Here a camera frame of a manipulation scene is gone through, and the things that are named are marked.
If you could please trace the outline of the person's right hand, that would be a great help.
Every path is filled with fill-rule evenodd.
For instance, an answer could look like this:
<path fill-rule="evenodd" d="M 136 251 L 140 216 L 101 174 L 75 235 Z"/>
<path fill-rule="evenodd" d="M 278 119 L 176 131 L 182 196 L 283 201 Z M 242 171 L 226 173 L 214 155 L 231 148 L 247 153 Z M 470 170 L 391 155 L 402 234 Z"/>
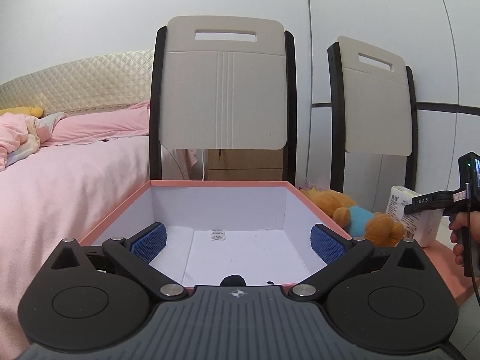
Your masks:
<path fill-rule="evenodd" d="M 454 244 L 452 252 L 455 255 L 457 265 L 463 265 L 463 252 L 466 242 L 466 236 L 462 235 L 462 228 L 469 228 L 470 234 L 475 242 L 480 241 L 480 212 L 470 213 L 459 212 L 449 218 L 448 228 L 451 230 L 450 241 Z"/>

